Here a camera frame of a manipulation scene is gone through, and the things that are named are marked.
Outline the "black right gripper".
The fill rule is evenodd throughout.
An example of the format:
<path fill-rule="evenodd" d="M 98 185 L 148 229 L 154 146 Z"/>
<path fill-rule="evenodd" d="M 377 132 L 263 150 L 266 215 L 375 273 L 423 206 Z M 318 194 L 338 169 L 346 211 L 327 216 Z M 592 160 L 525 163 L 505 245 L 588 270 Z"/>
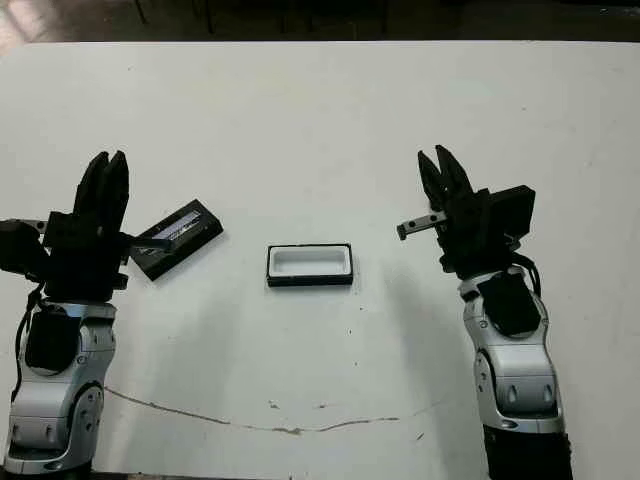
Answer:
<path fill-rule="evenodd" d="M 397 225 L 399 239 L 434 229 L 443 271 L 462 280 L 508 268 L 512 253 L 520 247 L 521 190 L 482 189 L 474 193 L 453 153 L 442 145 L 436 145 L 435 150 L 438 168 L 422 150 L 417 158 L 430 206 L 441 210 Z"/>

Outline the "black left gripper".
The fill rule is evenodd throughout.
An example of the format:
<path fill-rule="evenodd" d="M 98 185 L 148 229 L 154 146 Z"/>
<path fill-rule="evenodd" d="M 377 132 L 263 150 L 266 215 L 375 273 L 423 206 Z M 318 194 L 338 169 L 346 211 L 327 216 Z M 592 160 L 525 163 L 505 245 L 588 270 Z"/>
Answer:
<path fill-rule="evenodd" d="M 129 200 L 129 168 L 118 150 L 106 151 L 88 164 L 74 199 L 73 214 L 52 212 L 43 245 L 50 249 L 44 274 L 45 295 L 54 301 L 106 302 L 124 290 L 128 277 L 119 272 L 132 249 L 171 250 L 166 239 L 121 232 Z"/>

